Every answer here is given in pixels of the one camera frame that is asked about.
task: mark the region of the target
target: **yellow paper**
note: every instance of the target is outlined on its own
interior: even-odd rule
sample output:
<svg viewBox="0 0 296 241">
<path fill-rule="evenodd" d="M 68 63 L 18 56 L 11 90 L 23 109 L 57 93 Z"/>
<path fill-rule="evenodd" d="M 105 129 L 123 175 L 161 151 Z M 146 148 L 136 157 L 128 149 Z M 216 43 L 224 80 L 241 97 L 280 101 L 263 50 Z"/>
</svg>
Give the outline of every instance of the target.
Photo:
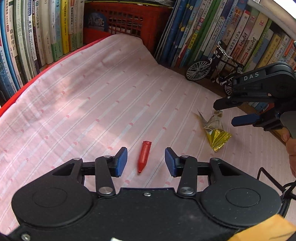
<svg viewBox="0 0 296 241">
<path fill-rule="evenodd" d="M 296 226 L 276 214 L 265 221 L 234 235 L 228 241 L 286 241 Z"/>
<path fill-rule="evenodd" d="M 222 111 L 214 111 L 212 117 L 206 121 L 200 112 L 199 116 L 205 129 L 211 148 L 218 151 L 231 137 L 231 134 L 223 130 L 221 123 Z"/>
</svg>

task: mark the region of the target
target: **red crayon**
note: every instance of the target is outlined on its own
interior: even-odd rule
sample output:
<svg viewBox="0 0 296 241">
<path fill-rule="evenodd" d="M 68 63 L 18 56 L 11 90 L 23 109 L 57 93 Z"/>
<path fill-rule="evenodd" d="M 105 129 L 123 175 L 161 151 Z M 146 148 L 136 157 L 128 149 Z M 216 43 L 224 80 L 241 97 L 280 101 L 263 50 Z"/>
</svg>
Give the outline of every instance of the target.
<svg viewBox="0 0 296 241">
<path fill-rule="evenodd" d="M 141 173 L 147 164 L 151 144 L 151 141 L 143 141 L 141 153 L 138 159 L 138 173 Z"/>
</svg>

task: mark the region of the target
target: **blue gripper pad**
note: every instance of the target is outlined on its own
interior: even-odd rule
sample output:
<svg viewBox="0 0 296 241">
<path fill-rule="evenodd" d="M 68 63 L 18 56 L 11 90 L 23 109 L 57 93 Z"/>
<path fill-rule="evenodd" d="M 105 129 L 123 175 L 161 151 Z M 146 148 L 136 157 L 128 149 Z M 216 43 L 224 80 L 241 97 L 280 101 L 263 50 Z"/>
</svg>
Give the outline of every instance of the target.
<svg viewBox="0 0 296 241">
<path fill-rule="evenodd" d="M 177 169 L 176 169 L 175 159 L 172 156 L 172 154 L 169 152 L 168 148 L 165 149 L 165 163 L 168 167 L 168 170 L 169 170 L 171 176 L 176 177 L 177 176 Z"/>
<path fill-rule="evenodd" d="M 117 166 L 115 168 L 115 175 L 116 177 L 120 177 L 123 173 L 124 167 L 126 166 L 126 162 L 128 160 L 127 148 L 122 147 L 114 157 L 118 159 Z"/>
</svg>

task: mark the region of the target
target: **book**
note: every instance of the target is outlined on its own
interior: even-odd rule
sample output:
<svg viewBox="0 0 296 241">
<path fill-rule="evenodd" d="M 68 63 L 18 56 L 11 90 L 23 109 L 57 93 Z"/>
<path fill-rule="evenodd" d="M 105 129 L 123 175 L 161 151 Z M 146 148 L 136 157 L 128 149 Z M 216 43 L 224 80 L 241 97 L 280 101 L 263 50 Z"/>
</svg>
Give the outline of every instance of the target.
<svg viewBox="0 0 296 241">
<path fill-rule="evenodd" d="M 15 43 L 17 47 L 17 52 L 19 55 L 19 60 L 21 63 L 22 72 L 24 74 L 25 81 L 30 81 L 33 77 L 32 71 L 30 71 L 30 67 L 27 61 L 25 43 L 23 39 L 23 31 L 22 28 L 22 6 L 21 0 L 14 0 L 13 2 L 13 23 L 14 28 L 16 30 L 15 34 Z"/>
<path fill-rule="evenodd" d="M 31 57 L 34 63 L 34 67 L 36 70 L 36 74 L 40 73 L 40 66 L 38 58 L 37 58 L 37 51 L 36 51 L 36 44 L 35 44 L 35 37 L 34 37 L 34 27 L 33 27 L 33 0 L 28 0 L 28 31 L 29 31 L 29 41 L 30 41 L 30 49 L 31 49 Z"/>
<path fill-rule="evenodd" d="M 52 55 L 52 42 L 50 37 L 50 21 L 49 21 L 49 5 L 50 0 L 40 0 L 41 1 L 41 31 L 42 40 L 44 44 L 45 61 L 50 64 L 54 61 Z"/>
<path fill-rule="evenodd" d="M 174 59 L 173 59 L 173 62 L 172 62 L 171 67 L 174 67 L 176 65 L 176 63 L 178 61 L 178 58 L 180 57 L 180 53 L 181 53 L 182 47 L 183 47 L 183 45 L 185 45 L 185 41 L 187 39 L 187 35 L 192 33 L 192 28 L 191 27 L 193 25 L 193 22 L 195 20 L 196 15 L 198 14 L 198 10 L 200 8 L 200 4 L 201 3 L 202 3 L 202 0 L 197 0 L 195 2 L 195 5 L 194 5 L 193 10 L 192 10 L 192 13 L 190 15 L 190 18 L 188 20 L 188 23 L 186 25 L 186 28 L 184 29 L 184 33 L 182 35 L 182 38 L 180 40 L 179 46 L 178 46 L 178 48 L 176 50 L 176 54 L 174 56 Z"/>
<path fill-rule="evenodd" d="M 41 60 L 40 60 L 40 56 L 39 56 L 39 49 L 38 49 L 37 35 L 36 35 L 35 0 L 29 0 L 29 2 L 31 2 L 32 29 L 33 29 L 34 46 L 35 46 L 35 52 L 36 52 L 38 67 L 40 68 L 42 65 L 41 65 Z"/>
<path fill-rule="evenodd" d="M 202 13 L 202 16 L 201 16 L 201 18 L 200 18 L 200 20 L 199 20 L 199 22 L 197 24 L 197 27 L 196 27 L 193 35 L 192 35 L 190 43 L 188 44 L 187 49 L 185 51 L 185 54 L 184 54 L 184 56 L 182 58 L 182 61 L 181 61 L 181 64 L 180 64 L 181 66 L 187 65 L 187 63 L 189 62 L 189 59 L 190 59 L 189 55 L 190 55 L 191 49 L 195 47 L 194 44 L 195 44 L 195 41 L 198 39 L 199 32 L 204 30 L 204 27 L 203 27 L 204 24 L 203 23 L 206 20 L 208 20 L 215 3 L 216 3 L 216 0 L 209 0 L 207 2 L 207 5 L 205 6 L 205 9 L 204 9 L 204 11 Z"/>
<path fill-rule="evenodd" d="M 295 69 L 296 68 L 296 51 L 294 52 L 294 54 L 292 55 L 290 61 L 288 62 L 288 65 L 291 66 L 292 69 Z"/>
<path fill-rule="evenodd" d="M 39 57 L 39 67 L 44 66 L 46 64 L 45 61 L 45 53 L 43 48 L 43 40 L 42 40 L 42 31 L 41 31 L 41 2 L 40 0 L 34 0 L 34 12 L 33 12 L 33 26 L 35 26 L 35 48 L 38 50 L 37 59 Z"/>
<path fill-rule="evenodd" d="M 212 50 L 210 51 L 210 54 L 208 55 L 208 59 L 209 58 L 212 58 L 212 56 L 214 55 L 214 51 L 217 49 L 217 44 L 218 44 L 219 41 L 221 41 L 221 39 L 222 39 L 222 37 L 223 37 L 223 35 L 224 35 L 225 31 L 226 31 L 226 28 L 227 28 L 230 20 L 232 19 L 232 16 L 234 14 L 234 9 L 235 9 L 235 6 L 237 5 L 238 1 L 239 0 L 234 0 L 233 1 L 233 4 L 231 6 L 231 9 L 230 9 L 230 11 L 229 11 L 229 13 L 227 15 L 227 18 L 226 18 L 226 20 L 224 22 L 224 25 L 223 25 L 223 27 L 222 27 L 219 35 L 218 35 L 218 38 L 216 39 L 216 42 L 215 42 Z"/>
<path fill-rule="evenodd" d="M 75 46 L 75 49 L 77 49 L 77 7 L 78 7 L 78 0 L 74 0 L 73 32 L 74 32 L 74 46 Z"/>
<path fill-rule="evenodd" d="M 184 33 L 184 30 L 185 30 L 185 27 L 188 23 L 188 20 L 191 16 L 191 13 L 192 13 L 192 10 L 193 10 L 193 6 L 195 5 L 196 3 L 196 0 L 189 0 L 189 2 L 187 3 L 186 5 L 186 9 L 185 9 L 185 12 L 184 12 L 184 16 L 183 16 L 183 19 L 179 25 L 179 29 L 176 33 L 176 37 L 175 37 L 175 40 L 172 44 L 172 47 L 171 47 L 171 50 L 168 54 L 168 60 L 167 60 L 167 63 L 169 66 L 172 65 L 173 63 L 173 60 L 174 60 L 174 57 L 175 57 L 175 54 L 177 52 L 177 48 L 180 44 L 180 41 L 181 41 L 181 38 L 183 36 L 183 33 Z"/>
<path fill-rule="evenodd" d="M 212 24 L 211 20 L 215 18 L 217 9 L 218 9 L 221 1 L 222 0 L 213 1 L 212 5 L 211 5 L 211 9 L 209 10 L 209 12 L 205 18 L 205 24 L 203 24 L 200 32 L 198 33 L 197 40 L 195 41 L 195 43 L 192 47 L 193 51 L 191 51 L 191 53 L 190 53 L 189 61 L 187 62 L 187 64 L 192 63 L 198 57 L 197 53 L 203 43 L 202 40 L 206 38 L 206 34 L 208 33 L 208 30 Z"/>
<path fill-rule="evenodd" d="M 0 57 L 0 92 L 0 95 L 4 97 L 5 101 L 9 100 L 14 95 L 10 82 L 7 78 L 2 57 Z"/>
<path fill-rule="evenodd" d="M 223 34 L 223 37 L 221 39 L 221 46 L 222 48 L 226 48 L 227 45 L 229 44 L 229 41 L 232 38 L 232 35 L 244 13 L 244 10 L 246 8 L 247 5 L 247 0 L 240 0 L 238 1 L 237 5 L 234 8 L 234 13 L 233 16 L 225 30 L 225 33 Z"/>
<path fill-rule="evenodd" d="M 256 65 L 259 63 L 261 57 L 263 56 L 265 50 L 267 49 L 267 46 L 273 36 L 273 31 L 268 28 L 266 34 L 263 37 L 263 40 L 259 40 L 257 43 L 256 48 L 254 49 L 254 52 L 250 59 L 248 60 L 247 64 L 245 65 L 243 72 L 252 71 L 255 69 Z"/>
<path fill-rule="evenodd" d="M 69 32 L 69 50 L 72 52 L 75 50 L 74 42 L 74 0 L 69 0 L 68 11 L 68 32 Z"/>
<path fill-rule="evenodd" d="M 250 55 L 252 54 L 264 28 L 268 22 L 268 17 L 262 13 L 259 13 L 258 18 L 254 24 L 254 27 L 244 45 L 244 48 L 237 58 L 237 62 L 245 65 L 249 60 Z"/>
<path fill-rule="evenodd" d="M 61 35 L 62 35 L 62 44 L 63 44 L 63 54 L 66 54 L 69 52 L 68 0 L 62 0 Z"/>
<path fill-rule="evenodd" d="M 23 87 L 25 84 L 25 79 L 22 73 L 22 68 L 20 65 L 20 61 L 17 55 L 17 47 L 15 45 L 15 34 L 14 34 L 14 27 L 13 27 L 13 0 L 5 0 L 5 32 L 6 32 L 6 39 L 8 42 L 9 47 L 9 55 L 11 58 L 12 69 L 10 72 L 14 71 L 15 76 L 17 78 L 17 82 L 20 88 Z"/>
<path fill-rule="evenodd" d="M 197 53 L 197 57 L 196 59 L 201 59 L 204 51 L 205 51 L 205 48 L 206 46 L 208 45 L 209 41 L 210 41 L 210 38 L 214 32 L 214 30 L 216 29 L 216 26 L 217 26 L 217 23 L 221 17 L 221 14 L 223 12 L 223 9 L 226 5 L 226 2 L 227 0 L 221 0 L 220 2 L 220 5 L 218 6 L 218 10 L 216 11 L 216 14 L 212 20 L 212 23 L 208 29 L 208 32 L 206 34 L 206 38 L 204 38 L 203 42 L 202 42 L 202 45 L 201 45 L 201 48 L 199 49 L 198 53 Z"/>
<path fill-rule="evenodd" d="M 185 52 L 188 48 L 188 45 L 190 44 L 191 42 L 191 39 L 193 37 L 193 34 L 195 33 L 195 31 L 197 30 L 197 27 L 199 26 L 199 21 L 201 19 L 201 16 L 204 12 L 204 9 L 206 8 L 207 6 L 207 3 L 208 3 L 209 0 L 202 0 L 202 3 L 199 7 L 199 10 L 196 14 L 196 17 L 194 19 L 194 22 L 189 30 L 189 33 L 185 39 L 185 44 L 183 44 L 182 48 L 181 48 L 181 51 L 180 51 L 180 54 L 178 56 L 178 60 L 177 60 L 177 63 L 176 63 L 176 66 L 178 66 L 179 68 L 183 67 L 183 64 L 184 62 L 182 63 L 182 60 L 183 60 L 183 57 L 185 55 Z"/>
<path fill-rule="evenodd" d="M 288 63 L 295 52 L 294 40 L 290 39 L 290 43 L 286 45 L 281 57 L 278 59 L 279 62 Z"/>
<path fill-rule="evenodd" d="M 59 0 L 50 0 L 49 4 L 49 22 L 50 22 L 50 39 L 52 44 L 52 55 L 54 61 L 58 61 L 61 56 L 62 46 L 61 42 L 58 42 L 57 33 L 60 33 L 56 28 L 58 26 L 57 16 L 56 16 L 56 1 Z"/>
<path fill-rule="evenodd" d="M 222 29 L 222 27 L 223 27 L 223 25 L 225 23 L 225 20 L 226 20 L 228 14 L 229 14 L 229 11 L 230 11 L 231 7 L 232 7 L 233 1 L 234 0 L 228 0 L 226 2 L 225 6 L 223 8 L 223 11 L 221 13 L 221 16 L 220 16 L 220 18 L 219 18 L 219 20 L 217 22 L 217 25 L 216 25 L 213 33 L 212 33 L 212 36 L 210 37 L 210 40 L 209 40 L 209 42 L 208 42 L 208 44 L 207 44 L 207 46 L 206 46 L 206 48 L 204 50 L 202 59 L 207 59 L 210 52 L 211 52 L 211 50 L 212 50 L 212 48 L 214 47 L 214 44 L 216 43 L 216 40 L 217 40 L 217 38 L 218 38 L 218 36 L 220 34 L 220 31 L 221 31 L 221 29 Z"/>
<path fill-rule="evenodd" d="M 286 35 L 285 33 L 283 33 L 282 35 L 282 39 L 277 47 L 277 49 L 275 50 L 274 54 L 272 55 L 271 59 L 269 60 L 268 64 L 272 64 L 278 61 L 278 59 L 280 58 L 281 54 L 283 53 L 286 45 L 289 43 L 290 41 L 290 37 L 288 35 Z"/>
<path fill-rule="evenodd" d="M 169 30 L 170 30 L 170 28 L 172 26 L 172 22 L 173 22 L 173 20 L 175 18 L 176 9 L 178 9 L 179 3 L 180 3 L 179 0 L 175 1 L 173 10 L 170 13 L 169 19 L 168 19 L 168 21 L 167 21 L 167 23 L 165 25 L 165 29 L 164 29 L 164 31 L 163 31 L 163 33 L 161 35 L 160 41 L 159 41 L 158 46 L 156 48 L 156 52 L 155 52 L 154 58 L 155 58 L 155 60 L 157 62 L 159 62 L 159 60 L 160 60 L 160 56 L 162 54 L 164 44 L 166 43 L 166 40 L 168 38 L 168 32 L 169 32 Z"/>
<path fill-rule="evenodd" d="M 248 19 L 250 17 L 251 12 L 248 9 L 245 9 L 239 23 L 237 24 L 236 29 L 234 30 L 233 36 L 229 41 L 229 44 L 225 50 L 225 52 L 227 53 L 227 55 L 231 55 L 232 51 L 234 50 L 235 45 L 237 44 L 237 41 L 239 40 L 239 38 L 241 37 L 241 34 L 244 30 L 244 27 L 246 26 Z M 223 56 L 221 60 L 227 61 L 228 58 Z M 225 66 L 225 63 L 220 61 L 220 63 L 218 64 L 217 68 L 218 71 L 221 71 Z"/>
<path fill-rule="evenodd" d="M 187 2 L 188 2 L 188 0 L 180 0 L 179 7 L 176 10 L 177 11 L 176 16 L 175 16 L 172 26 L 169 30 L 168 38 L 165 43 L 162 55 L 160 57 L 160 63 L 162 63 L 162 64 L 166 63 L 168 60 L 169 51 L 171 50 L 171 46 L 174 41 L 174 36 L 176 35 L 176 33 L 178 31 L 179 24 L 182 20 L 182 16 L 183 16 L 184 12 L 185 12 Z"/>
<path fill-rule="evenodd" d="M 264 67 L 268 64 L 269 60 L 271 59 L 272 55 L 274 54 L 276 48 L 278 47 L 281 41 L 281 37 L 278 33 L 274 33 L 266 51 L 264 52 L 263 56 L 261 57 L 259 63 L 257 64 L 256 68 Z"/>
<path fill-rule="evenodd" d="M 256 21 L 258 15 L 259 15 L 259 11 L 255 8 L 252 8 L 249 20 L 244 28 L 244 31 L 243 31 L 240 39 L 238 40 L 238 42 L 235 46 L 235 49 L 233 50 L 233 52 L 231 54 L 231 57 L 233 57 L 233 59 L 236 60 L 237 57 L 240 55 L 240 53 L 244 47 L 244 44 L 246 43 L 246 41 L 247 41 L 247 39 L 254 27 L 254 24 L 255 24 L 255 21 Z"/>
<path fill-rule="evenodd" d="M 79 0 L 77 6 L 77 48 L 83 46 L 83 13 L 84 0 Z"/>
<path fill-rule="evenodd" d="M 9 96 L 12 97 L 13 94 L 17 92 L 17 88 L 13 82 L 12 75 L 8 67 L 8 62 L 7 62 L 6 54 L 3 47 L 3 39 L 2 39 L 1 31 L 0 31 L 0 54 L 1 54 L 1 62 L 4 68 L 4 69 L 1 68 L 1 79 L 5 84 L 5 86 L 7 87 Z"/>
</svg>

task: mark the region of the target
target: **red plastic basket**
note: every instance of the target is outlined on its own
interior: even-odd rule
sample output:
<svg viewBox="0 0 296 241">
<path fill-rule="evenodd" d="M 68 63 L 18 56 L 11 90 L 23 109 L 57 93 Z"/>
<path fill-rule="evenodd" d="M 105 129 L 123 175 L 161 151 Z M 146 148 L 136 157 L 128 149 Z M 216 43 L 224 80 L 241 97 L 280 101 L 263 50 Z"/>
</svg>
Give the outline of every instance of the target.
<svg viewBox="0 0 296 241">
<path fill-rule="evenodd" d="M 126 3 L 85 3 L 84 15 L 91 12 L 102 13 L 108 22 L 109 33 L 92 28 L 83 29 L 85 44 L 106 35 L 124 33 L 140 37 L 146 48 L 154 53 L 156 43 L 165 28 L 172 8 Z"/>
</svg>

